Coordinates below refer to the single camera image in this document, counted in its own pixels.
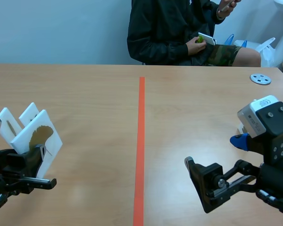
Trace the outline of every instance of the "screw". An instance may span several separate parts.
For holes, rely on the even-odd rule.
[[[224,185],[225,185],[225,180],[220,179],[220,180],[218,181],[218,187],[222,188],[222,187],[224,187]]]

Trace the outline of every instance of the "white phone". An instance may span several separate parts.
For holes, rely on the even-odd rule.
[[[200,32],[198,32],[198,35],[199,35],[199,36],[202,36],[203,39],[204,39],[208,44],[211,44],[211,45],[213,45],[213,46],[217,44],[216,40],[215,40],[213,37],[211,37],[211,36],[208,36],[208,35],[203,34],[203,33],[200,33]]]
[[[224,11],[226,10],[226,8],[227,8],[228,6],[230,6],[233,2],[235,2],[235,0],[230,1],[230,2],[221,10],[221,12],[224,12]]]

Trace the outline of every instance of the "knee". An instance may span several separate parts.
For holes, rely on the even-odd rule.
[[[254,49],[249,49],[250,51],[250,64],[253,67],[261,67],[261,55]]]
[[[260,53],[251,48],[241,48],[235,61],[240,67],[261,67]]]

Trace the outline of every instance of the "metal disc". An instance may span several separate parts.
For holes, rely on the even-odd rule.
[[[250,80],[260,85],[269,85],[272,82],[271,78],[263,74],[252,74]]]

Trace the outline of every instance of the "leg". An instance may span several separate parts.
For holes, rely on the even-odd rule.
[[[261,56],[251,48],[241,48],[233,62],[233,67],[261,67]]]
[[[260,67],[260,54],[250,48],[238,46],[215,45],[214,50],[205,65]]]

